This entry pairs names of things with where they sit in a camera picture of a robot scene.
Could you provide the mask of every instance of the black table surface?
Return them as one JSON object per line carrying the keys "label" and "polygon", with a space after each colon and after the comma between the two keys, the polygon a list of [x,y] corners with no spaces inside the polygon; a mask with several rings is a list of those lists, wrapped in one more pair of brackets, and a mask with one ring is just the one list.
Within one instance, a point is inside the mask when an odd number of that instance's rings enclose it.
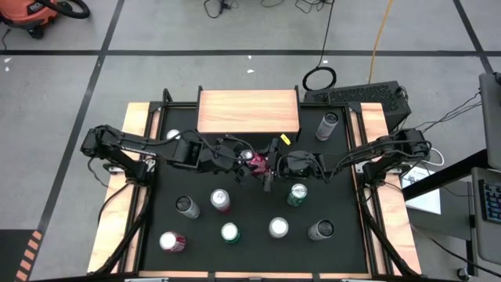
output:
{"label": "black table surface", "polygon": [[[301,109],[302,133],[299,142],[281,148],[340,154],[348,151],[345,116],[341,108],[331,108],[340,118],[326,142],[315,138],[326,108]],[[194,109],[168,109],[163,134],[170,129],[180,131],[196,127]],[[270,135],[243,136],[258,150],[271,141]],[[239,186],[234,174],[196,174],[166,165],[159,166],[157,184],[152,194],[152,216],[143,238],[141,270],[149,271],[228,271],[228,272],[308,272],[367,273],[364,239],[351,170],[334,176],[330,184],[319,179],[276,180],[272,192],[262,186]],[[308,187],[308,196],[300,207],[286,203],[289,189],[295,183]],[[231,212],[219,214],[210,196],[215,189],[228,191]],[[200,207],[198,219],[188,219],[175,209],[178,197],[190,196]],[[275,217],[289,223],[282,239],[269,236],[268,227]],[[312,241],[308,228],[321,219],[334,224],[334,235],[327,240]],[[237,244],[228,245],[221,228],[233,222],[241,230]],[[175,231],[186,236],[183,252],[167,253],[160,248],[162,233]]]}

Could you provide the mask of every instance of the white cable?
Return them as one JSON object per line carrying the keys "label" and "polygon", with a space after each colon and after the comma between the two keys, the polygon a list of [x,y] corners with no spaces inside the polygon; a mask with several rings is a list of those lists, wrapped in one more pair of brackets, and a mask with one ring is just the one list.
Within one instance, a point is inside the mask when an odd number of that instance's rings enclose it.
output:
{"label": "white cable", "polygon": [[423,163],[426,163],[426,164],[429,164],[429,165],[436,165],[436,166],[442,166],[442,165],[444,165],[444,163],[445,163],[444,155],[442,155],[442,153],[440,153],[440,151],[438,151],[435,148],[431,148],[431,150],[437,152],[437,154],[440,156],[441,163],[440,164],[435,164],[435,163],[433,163],[431,161],[425,161],[425,160],[423,160]]}

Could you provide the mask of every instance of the keyboard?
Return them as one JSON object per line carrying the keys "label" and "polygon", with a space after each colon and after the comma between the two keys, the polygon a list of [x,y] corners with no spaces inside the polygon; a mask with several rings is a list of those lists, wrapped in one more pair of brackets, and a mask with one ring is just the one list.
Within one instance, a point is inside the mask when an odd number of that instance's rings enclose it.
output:
{"label": "keyboard", "polygon": [[480,203],[484,220],[501,224],[501,183],[482,182]]}

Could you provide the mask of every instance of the cylindrical can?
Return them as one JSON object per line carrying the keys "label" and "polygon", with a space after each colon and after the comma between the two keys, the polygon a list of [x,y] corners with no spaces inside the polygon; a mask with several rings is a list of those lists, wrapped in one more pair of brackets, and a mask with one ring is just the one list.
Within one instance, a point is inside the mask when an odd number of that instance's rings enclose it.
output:
{"label": "cylindrical can", "polygon": [[179,133],[180,133],[180,132],[179,132],[179,130],[178,130],[178,129],[171,129],[171,130],[169,130],[169,132],[167,132],[167,136],[166,136],[166,137],[167,137],[167,140],[172,139],[174,136],[176,136],[176,137],[175,137],[176,139],[181,138],[181,136],[180,136],[180,135],[178,135]]}
{"label": "cylindrical can", "polygon": [[223,189],[216,189],[212,192],[211,203],[220,212],[229,211],[229,194]]}
{"label": "cylindrical can", "polygon": [[330,134],[337,125],[337,115],[329,112],[322,117],[319,128],[316,130],[316,138],[320,141],[329,139]]}
{"label": "cylindrical can", "polygon": [[221,228],[221,236],[228,244],[235,244],[240,239],[240,230],[235,224],[228,222]]}
{"label": "cylindrical can", "polygon": [[164,251],[179,252],[185,249],[186,238],[176,232],[166,232],[160,236],[160,247]]}
{"label": "cylindrical can", "polygon": [[331,238],[332,234],[334,234],[334,225],[328,220],[320,220],[308,230],[308,236],[312,240]]}
{"label": "cylindrical can", "polygon": [[289,223],[284,218],[274,218],[269,223],[269,234],[273,238],[282,238],[287,235],[289,231]]}
{"label": "cylindrical can", "polygon": [[265,157],[258,153],[252,153],[251,150],[243,150],[240,157],[245,159],[246,163],[253,167],[252,175],[267,175],[269,173],[269,164]]}
{"label": "cylindrical can", "polygon": [[188,219],[196,219],[200,215],[200,208],[198,208],[198,205],[188,196],[179,197],[175,202],[175,208]]}
{"label": "cylindrical can", "polygon": [[303,184],[294,184],[290,188],[289,196],[287,196],[287,203],[293,207],[299,206],[306,198],[308,189]]}

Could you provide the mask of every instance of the concrete floor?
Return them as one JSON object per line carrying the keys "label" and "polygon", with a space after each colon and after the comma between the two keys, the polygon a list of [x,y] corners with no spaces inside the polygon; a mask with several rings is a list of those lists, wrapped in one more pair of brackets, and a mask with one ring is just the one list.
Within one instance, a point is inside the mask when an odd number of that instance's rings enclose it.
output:
{"label": "concrete floor", "polygon": [[[202,0],[85,1],[92,11],[87,20],[61,17],[42,40],[14,30],[5,39],[11,52],[0,52],[4,132],[0,146],[7,149],[0,152],[4,168],[0,229],[36,229],[51,190],[60,188],[32,280],[86,272],[105,195],[78,152],[89,128],[101,124],[120,128],[129,102],[159,100],[164,87],[177,101],[194,101],[198,85],[205,89],[300,85],[319,57],[281,50],[320,50],[329,12],[326,7],[303,14],[294,0],[272,9],[262,8],[259,0],[237,0],[238,9],[212,20]],[[326,49],[370,51],[386,4],[386,0],[336,0]],[[481,47],[501,50],[501,2],[460,4]],[[109,26],[115,12],[118,22],[113,29]],[[0,26],[0,35],[5,29]],[[436,120],[473,96],[478,75],[485,71],[479,59],[485,53],[472,53],[480,50],[475,49],[453,0],[395,0],[379,49],[409,51],[407,56],[377,57],[373,76],[373,82],[396,80],[407,88],[413,110],[409,127]],[[197,50],[225,51],[218,56]],[[266,55],[266,50],[276,54]],[[444,55],[439,50],[457,52]],[[325,65],[337,72],[337,86],[367,83],[370,52],[363,54],[324,58]],[[501,70],[501,58],[488,61],[494,70]],[[322,86],[325,79],[321,74],[312,77],[312,86]],[[77,119],[79,110],[83,120]],[[445,155],[445,166],[450,165],[485,147],[481,110],[437,125],[426,136]],[[55,181],[58,170],[61,185]],[[429,235],[466,255],[463,241]],[[455,269],[462,262],[417,233],[414,239],[425,274],[456,279]],[[501,271],[499,266],[482,265]],[[480,279],[495,277],[481,272]]]}

